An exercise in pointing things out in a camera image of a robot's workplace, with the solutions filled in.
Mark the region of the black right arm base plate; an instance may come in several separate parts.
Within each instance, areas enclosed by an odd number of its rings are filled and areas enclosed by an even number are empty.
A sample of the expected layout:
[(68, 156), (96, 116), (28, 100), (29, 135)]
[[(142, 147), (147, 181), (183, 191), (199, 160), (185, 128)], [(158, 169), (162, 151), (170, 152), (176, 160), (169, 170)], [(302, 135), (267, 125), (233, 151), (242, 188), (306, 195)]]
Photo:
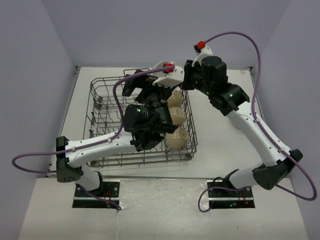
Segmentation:
[(210, 189), (208, 198), (210, 209), (254, 209), (256, 207), (251, 187), (243, 191)]

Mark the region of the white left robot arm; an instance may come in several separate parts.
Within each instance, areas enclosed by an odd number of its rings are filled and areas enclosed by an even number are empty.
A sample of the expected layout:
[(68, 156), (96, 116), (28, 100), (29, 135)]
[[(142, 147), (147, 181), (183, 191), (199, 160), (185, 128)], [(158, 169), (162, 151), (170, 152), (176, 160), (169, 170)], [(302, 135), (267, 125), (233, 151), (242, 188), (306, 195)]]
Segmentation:
[(102, 175), (87, 163), (122, 153), (141, 152), (156, 147), (173, 124), (167, 100), (183, 82), (172, 66), (137, 70), (113, 86), (119, 109), (120, 127), (114, 132), (82, 140), (56, 139), (56, 178), (59, 183), (75, 182), (92, 196), (103, 193)]

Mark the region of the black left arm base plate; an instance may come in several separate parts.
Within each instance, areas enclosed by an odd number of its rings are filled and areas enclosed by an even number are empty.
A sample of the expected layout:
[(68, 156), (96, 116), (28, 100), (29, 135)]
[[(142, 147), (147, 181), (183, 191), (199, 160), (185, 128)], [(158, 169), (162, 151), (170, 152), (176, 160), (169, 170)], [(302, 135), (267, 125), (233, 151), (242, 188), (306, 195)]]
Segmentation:
[(72, 208), (74, 209), (115, 209), (120, 207), (120, 181), (104, 181), (99, 189), (87, 193), (78, 185), (75, 187)]

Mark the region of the white blue bowl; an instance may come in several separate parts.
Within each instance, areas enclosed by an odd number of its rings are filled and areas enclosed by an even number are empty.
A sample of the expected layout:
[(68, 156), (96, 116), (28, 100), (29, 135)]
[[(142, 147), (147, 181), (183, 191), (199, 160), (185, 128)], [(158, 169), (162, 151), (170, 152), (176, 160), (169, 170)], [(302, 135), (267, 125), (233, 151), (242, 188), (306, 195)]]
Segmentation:
[(184, 65), (180, 62), (177, 62), (177, 61), (168, 61), (168, 60), (165, 60), (165, 61), (161, 61), (157, 64), (155, 64), (152, 69), (157, 69), (157, 68), (163, 68), (165, 66), (165, 64), (173, 64), (175, 66), (179, 66), (179, 67), (183, 67)]

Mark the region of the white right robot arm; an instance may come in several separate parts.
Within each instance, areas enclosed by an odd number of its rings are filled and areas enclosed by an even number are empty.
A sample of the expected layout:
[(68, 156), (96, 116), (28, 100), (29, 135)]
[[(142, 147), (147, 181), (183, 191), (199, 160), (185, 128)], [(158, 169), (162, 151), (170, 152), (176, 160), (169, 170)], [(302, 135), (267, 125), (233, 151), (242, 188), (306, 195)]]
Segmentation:
[(250, 97), (239, 86), (228, 81), (227, 65), (218, 56), (207, 56), (201, 62), (187, 60), (184, 65), (183, 90), (198, 90), (211, 105), (226, 116), (247, 137), (262, 163), (236, 169), (223, 179), (223, 191), (233, 197), (241, 188), (259, 185), (271, 190), (295, 167), (303, 154), (278, 140), (261, 118), (254, 119)]

